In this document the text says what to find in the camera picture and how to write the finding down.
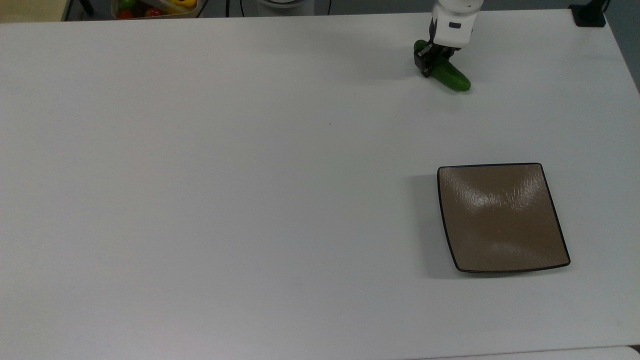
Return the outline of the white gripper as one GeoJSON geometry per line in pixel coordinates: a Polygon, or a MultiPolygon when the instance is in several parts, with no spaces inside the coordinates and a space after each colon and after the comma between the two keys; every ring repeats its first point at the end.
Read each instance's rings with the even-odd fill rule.
{"type": "MultiPolygon", "coordinates": [[[[442,62],[449,62],[451,57],[461,48],[469,45],[478,10],[470,13],[455,13],[445,7],[435,7],[432,12],[432,43],[443,46],[439,51],[442,62]]],[[[416,68],[423,77],[429,78],[434,67],[433,44],[415,42],[413,59],[416,68]]]]}

